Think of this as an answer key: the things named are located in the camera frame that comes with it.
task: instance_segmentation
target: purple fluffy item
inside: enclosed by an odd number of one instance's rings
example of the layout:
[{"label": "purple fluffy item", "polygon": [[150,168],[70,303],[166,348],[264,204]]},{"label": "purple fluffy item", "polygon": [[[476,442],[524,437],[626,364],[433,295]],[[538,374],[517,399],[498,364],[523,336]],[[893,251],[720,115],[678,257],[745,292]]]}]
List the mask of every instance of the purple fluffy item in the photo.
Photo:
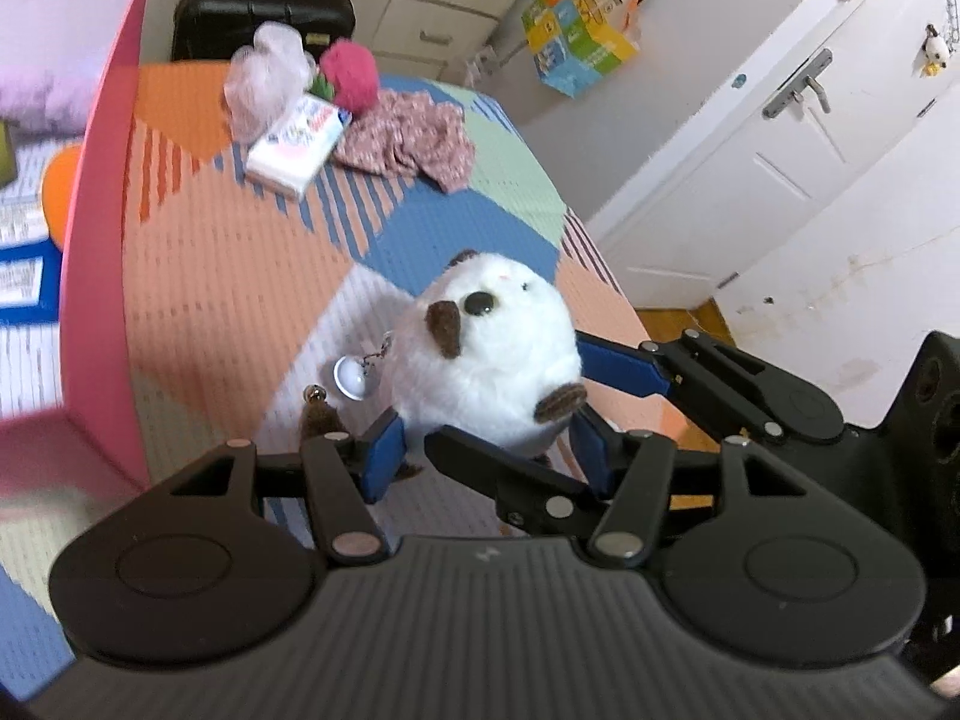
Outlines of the purple fluffy item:
[{"label": "purple fluffy item", "polygon": [[0,67],[0,119],[37,135],[83,135],[97,77]]},{"label": "purple fluffy item", "polygon": [[334,105],[359,116],[376,105],[380,76],[368,49],[341,38],[326,50],[318,63],[320,72],[333,86]]}]

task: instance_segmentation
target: black suitcase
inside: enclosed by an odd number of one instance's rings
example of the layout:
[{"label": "black suitcase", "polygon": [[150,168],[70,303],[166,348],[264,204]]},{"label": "black suitcase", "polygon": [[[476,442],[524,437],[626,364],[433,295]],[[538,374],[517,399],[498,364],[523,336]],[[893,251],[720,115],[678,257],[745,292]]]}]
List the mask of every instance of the black suitcase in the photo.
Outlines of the black suitcase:
[{"label": "black suitcase", "polygon": [[350,0],[180,0],[170,58],[229,59],[264,22],[289,23],[316,58],[337,38],[352,37],[356,18]]}]

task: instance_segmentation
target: door lock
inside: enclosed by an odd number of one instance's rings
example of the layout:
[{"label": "door lock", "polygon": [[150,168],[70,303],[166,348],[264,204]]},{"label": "door lock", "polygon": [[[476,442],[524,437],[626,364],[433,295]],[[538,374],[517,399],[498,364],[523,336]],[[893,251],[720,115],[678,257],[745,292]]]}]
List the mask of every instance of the door lock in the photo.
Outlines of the door lock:
[{"label": "door lock", "polygon": [[823,108],[824,113],[829,113],[832,108],[830,108],[830,101],[827,98],[827,90],[824,89],[824,85],[817,80],[817,76],[826,70],[832,61],[833,52],[829,49],[824,49],[808,63],[801,66],[800,69],[796,71],[793,76],[790,76],[790,79],[781,86],[774,98],[767,103],[767,106],[763,109],[763,117],[765,119],[776,119],[776,117],[784,112],[784,109],[791,101],[803,104],[803,92],[808,89],[817,95],[817,99],[820,101],[820,108]]}]

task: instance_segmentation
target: white tissue package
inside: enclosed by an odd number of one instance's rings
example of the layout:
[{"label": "white tissue package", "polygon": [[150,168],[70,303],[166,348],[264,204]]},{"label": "white tissue package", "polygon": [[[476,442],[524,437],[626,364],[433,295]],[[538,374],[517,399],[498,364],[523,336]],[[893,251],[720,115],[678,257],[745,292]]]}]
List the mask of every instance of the white tissue package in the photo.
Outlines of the white tissue package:
[{"label": "white tissue package", "polygon": [[280,194],[302,196],[349,122],[349,112],[314,95],[302,95],[251,146],[247,177]]}]

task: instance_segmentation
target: pink fluffy ball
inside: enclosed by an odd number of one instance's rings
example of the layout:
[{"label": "pink fluffy ball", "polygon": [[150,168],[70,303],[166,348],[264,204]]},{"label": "pink fluffy ball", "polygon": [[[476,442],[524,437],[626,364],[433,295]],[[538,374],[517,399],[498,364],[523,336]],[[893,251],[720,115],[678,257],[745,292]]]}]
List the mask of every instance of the pink fluffy ball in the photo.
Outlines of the pink fluffy ball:
[{"label": "pink fluffy ball", "polygon": [[320,71],[334,89],[333,104],[359,116],[376,105],[380,76],[373,55],[362,45],[341,38],[320,57]]}]

